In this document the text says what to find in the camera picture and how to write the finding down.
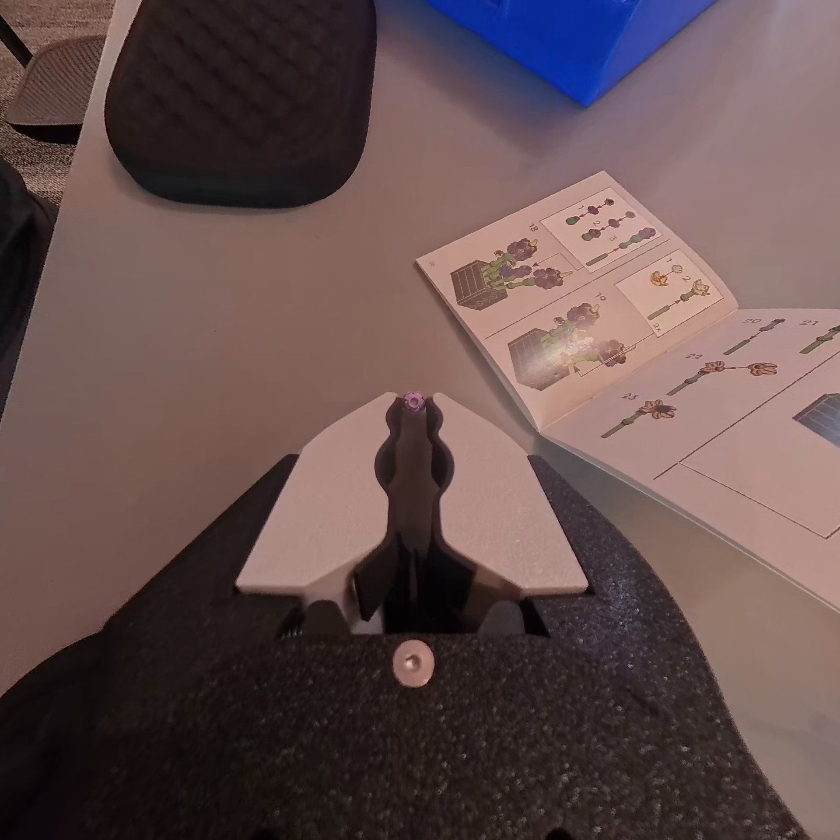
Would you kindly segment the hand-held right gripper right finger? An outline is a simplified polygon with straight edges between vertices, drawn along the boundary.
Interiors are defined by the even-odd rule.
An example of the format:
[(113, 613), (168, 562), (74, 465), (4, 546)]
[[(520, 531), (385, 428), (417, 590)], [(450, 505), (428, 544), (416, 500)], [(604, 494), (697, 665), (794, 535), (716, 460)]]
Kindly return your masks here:
[(443, 393), (427, 399), (430, 543), (423, 604), (478, 628), (499, 602), (580, 595), (589, 582), (524, 450)]

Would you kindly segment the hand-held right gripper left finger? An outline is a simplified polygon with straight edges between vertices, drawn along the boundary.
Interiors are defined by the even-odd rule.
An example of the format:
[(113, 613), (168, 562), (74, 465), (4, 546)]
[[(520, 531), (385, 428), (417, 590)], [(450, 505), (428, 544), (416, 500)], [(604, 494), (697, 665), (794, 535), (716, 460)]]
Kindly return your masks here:
[(296, 596), (305, 607), (333, 601), (351, 628), (382, 627), (379, 616), (362, 619), (351, 575), (387, 532), (375, 456), (396, 398), (384, 393), (305, 445), (238, 574), (240, 592)]

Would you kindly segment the grey desk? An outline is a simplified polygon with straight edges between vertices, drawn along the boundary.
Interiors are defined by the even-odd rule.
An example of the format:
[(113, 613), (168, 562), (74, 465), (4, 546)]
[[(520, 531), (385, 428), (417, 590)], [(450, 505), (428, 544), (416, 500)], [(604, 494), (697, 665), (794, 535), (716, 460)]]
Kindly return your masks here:
[(95, 630), (283, 455), (383, 392), (441, 391), (636, 545), (753, 755), (838, 838), (838, 613), (536, 437), (414, 265), (606, 171), (744, 308), (838, 308), (838, 2), (717, 2), (577, 108), (425, 2), (378, 2), (371, 122), (297, 211), (163, 202), (113, 158), (112, 15), (2, 426), (2, 690)]

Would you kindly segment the instruction booklet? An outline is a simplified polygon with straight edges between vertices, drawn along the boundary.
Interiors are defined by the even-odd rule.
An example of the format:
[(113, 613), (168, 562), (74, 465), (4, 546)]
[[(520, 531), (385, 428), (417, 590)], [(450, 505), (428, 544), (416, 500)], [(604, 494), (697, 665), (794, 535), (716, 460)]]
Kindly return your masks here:
[(544, 438), (838, 608), (838, 310), (741, 309), (605, 172), (416, 265)]

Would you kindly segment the person's dark pants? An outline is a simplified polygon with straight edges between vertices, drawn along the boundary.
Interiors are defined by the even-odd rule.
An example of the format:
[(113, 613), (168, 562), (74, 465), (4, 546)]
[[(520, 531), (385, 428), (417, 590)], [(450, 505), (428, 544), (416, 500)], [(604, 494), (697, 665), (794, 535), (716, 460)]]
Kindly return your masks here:
[(58, 206), (31, 193), (1, 160), (1, 407), (14, 377)]

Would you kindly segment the black wrist rest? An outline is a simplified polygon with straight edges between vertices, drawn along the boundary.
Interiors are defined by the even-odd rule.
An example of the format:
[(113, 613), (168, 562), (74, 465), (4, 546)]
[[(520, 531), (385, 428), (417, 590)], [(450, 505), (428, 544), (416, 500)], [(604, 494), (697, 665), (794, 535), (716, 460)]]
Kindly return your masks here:
[(112, 151), (177, 203), (322, 200), (364, 151), (376, 36), (372, 1), (143, 1), (104, 102)]

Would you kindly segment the blue storage bin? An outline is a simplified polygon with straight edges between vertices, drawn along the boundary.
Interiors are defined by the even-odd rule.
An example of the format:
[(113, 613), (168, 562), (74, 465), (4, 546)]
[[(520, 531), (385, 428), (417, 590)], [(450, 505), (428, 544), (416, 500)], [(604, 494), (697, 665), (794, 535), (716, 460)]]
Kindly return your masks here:
[(430, 1), (430, 6), (589, 106), (712, 1)]

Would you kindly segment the office chair base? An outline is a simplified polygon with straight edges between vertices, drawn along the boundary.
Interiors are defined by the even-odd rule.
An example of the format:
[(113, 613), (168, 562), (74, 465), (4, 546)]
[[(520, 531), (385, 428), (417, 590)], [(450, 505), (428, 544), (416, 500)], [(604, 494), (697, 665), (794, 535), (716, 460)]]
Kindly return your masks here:
[(1, 40), (24, 69), (6, 123), (36, 141), (77, 144), (106, 36), (66, 38), (34, 53), (2, 17)]

